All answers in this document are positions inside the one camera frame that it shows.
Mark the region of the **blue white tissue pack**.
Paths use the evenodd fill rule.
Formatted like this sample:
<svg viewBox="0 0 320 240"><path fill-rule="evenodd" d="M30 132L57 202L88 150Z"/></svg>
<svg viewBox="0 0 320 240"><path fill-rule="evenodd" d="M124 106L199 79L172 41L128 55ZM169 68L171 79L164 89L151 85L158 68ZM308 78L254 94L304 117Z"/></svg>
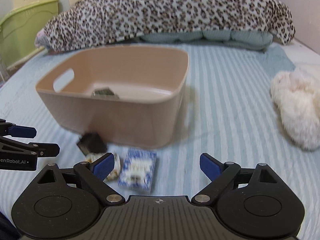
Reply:
<svg viewBox="0 0 320 240"><path fill-rule="evenodd" d="M129 148L118 179L120 187L150 192L157 163L157 153Z"/></svg>

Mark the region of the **light blue striped bedspread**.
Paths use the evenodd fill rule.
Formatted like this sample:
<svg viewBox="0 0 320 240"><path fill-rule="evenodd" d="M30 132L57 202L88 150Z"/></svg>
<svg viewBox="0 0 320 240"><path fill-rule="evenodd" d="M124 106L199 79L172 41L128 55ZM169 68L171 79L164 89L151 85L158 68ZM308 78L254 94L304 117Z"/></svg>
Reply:
<svg viewBox="0 0 320 240"><path fill-rule="evenodd" d="M242 167L267 163L295 192L305 207L299 239L319 239L319 149L303 152L280 130L270 98L270 81L294 63L313 61L313 51L300 44L272 44L257 51L211 44L180 44L189 54L189 73L174 140L155 150L157 171L151 195L188 195L208 185L199 157L207 152L221 162ZM72 167L83 160L76 146L79 135L60 127L35 90L36 83L75 52L33 57L1 88L1 118L37 129L35 142L57 143L55 159L40 158L38 170L49 163ZM36 172L1 170L1 213L11 220L15 200Z"/></svg>

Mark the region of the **teal folded quilt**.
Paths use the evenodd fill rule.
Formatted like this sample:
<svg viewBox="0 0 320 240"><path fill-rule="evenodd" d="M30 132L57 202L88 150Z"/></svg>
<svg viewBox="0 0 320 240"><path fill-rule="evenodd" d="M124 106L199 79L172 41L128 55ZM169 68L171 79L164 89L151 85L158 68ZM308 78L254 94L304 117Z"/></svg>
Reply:
<svg viewBox="0 0 320 240"><path fill-rule="evenodd" d="M230 47L266 50L273 41L273 35L268 31L209 30L191 33L154 33L143 35L139 39L149 43L190 43L206 40Z"/></svg>

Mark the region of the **floral yellow white scrunchie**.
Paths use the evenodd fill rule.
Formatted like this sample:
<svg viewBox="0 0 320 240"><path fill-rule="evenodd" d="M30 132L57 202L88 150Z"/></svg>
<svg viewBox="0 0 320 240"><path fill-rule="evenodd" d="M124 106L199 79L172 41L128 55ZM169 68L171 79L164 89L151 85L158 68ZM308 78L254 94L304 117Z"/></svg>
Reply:
<svg viewBox="0 0 320 240"><path fill-rule="evenodd" d="M100 180L115 180L121 172L120 157L116 153L91 153L85 157L85 161L97 164L93 165L92 172Z"/></svg>

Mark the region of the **pink floral pillow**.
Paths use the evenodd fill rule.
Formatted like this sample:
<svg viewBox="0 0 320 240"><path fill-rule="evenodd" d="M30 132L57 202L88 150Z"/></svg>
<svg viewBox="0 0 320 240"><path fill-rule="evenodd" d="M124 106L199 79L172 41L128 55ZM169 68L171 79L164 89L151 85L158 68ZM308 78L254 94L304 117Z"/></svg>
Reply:
<svg viewBox="0 0 320 240"><path fill-rule="evenodd" d="M34 45L36 48L40 48L40 47L44 47L47 49L50 48L50 44L48 42L48 39L46 37L46 34L43 28L36 34Z"/></svg>

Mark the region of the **beige plastic basket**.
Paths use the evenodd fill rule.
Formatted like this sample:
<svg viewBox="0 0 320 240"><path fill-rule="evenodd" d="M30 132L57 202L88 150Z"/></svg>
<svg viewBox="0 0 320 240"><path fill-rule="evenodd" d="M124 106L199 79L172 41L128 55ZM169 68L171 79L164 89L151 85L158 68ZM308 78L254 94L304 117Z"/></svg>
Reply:
<svg viewBox="0 0 320 240"><path fill-rule="evenodd" d="M36 91L67 130L159 148L172 140L188 70L188 53L178 48L91 48L69 55L37 83ZM107 87L119 98L92 96Z"/></svg>

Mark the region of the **small black packet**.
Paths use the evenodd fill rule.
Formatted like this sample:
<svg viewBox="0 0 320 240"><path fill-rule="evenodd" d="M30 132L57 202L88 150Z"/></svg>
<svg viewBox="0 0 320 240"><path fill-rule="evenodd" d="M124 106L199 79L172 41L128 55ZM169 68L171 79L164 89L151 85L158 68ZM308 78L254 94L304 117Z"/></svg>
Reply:
<svg viewBox="0 0 320 240"><path fill-rule="evenodd" d="M83 134L76 145L84 155L107 152L107 145L96 132Z"/></svg>

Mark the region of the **white plush toy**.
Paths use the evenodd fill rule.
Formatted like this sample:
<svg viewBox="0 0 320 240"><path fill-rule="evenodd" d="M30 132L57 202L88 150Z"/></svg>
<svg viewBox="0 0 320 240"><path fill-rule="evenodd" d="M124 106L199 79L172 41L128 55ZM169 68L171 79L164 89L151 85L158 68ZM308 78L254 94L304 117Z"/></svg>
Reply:
<svg viewBox="0 0 320 240"><path fill-rule="evenodd" d="M281 70L270 95L287 137L304 151L319 149L319 80L300 68Z"/></svg>

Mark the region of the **pale pink headboard panel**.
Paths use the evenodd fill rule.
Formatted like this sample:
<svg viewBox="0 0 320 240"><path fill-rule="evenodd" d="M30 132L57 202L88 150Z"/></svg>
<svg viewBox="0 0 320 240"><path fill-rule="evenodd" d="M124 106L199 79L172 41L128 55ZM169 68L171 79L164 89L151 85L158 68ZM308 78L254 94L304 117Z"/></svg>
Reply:
<svg viewBox="0 0 320 240"><path fill-rule="evenodd" d="M295 38L319 53L319 0L280 0L292 12Z"/></svg>

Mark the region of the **green foil candy wrapper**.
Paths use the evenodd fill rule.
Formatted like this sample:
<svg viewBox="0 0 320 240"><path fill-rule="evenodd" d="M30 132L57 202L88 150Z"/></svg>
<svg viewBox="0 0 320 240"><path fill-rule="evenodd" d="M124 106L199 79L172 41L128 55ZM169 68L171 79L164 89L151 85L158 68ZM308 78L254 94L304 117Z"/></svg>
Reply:
<svg viewBox="0 0 320 240"><path fill-rule="evenodd" d="M119 96L113 90L111 90L109 87L102 88L102 89L95 89L92 92L92 96L113 97L116 99L119 98Z"/></svg>

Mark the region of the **leopard print blanket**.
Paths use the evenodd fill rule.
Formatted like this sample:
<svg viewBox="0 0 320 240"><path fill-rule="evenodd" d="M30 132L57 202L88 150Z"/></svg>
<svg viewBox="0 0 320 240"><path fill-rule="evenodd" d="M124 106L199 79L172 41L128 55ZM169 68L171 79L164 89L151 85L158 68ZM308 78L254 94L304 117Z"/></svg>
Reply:
<svg viewBox="0 0 320 240"><path fill-rule="evenodd" d="M279 0L81 0L43 29L53 51L209 30L268 31L286 45L296 33L291 11Z"/></svg>

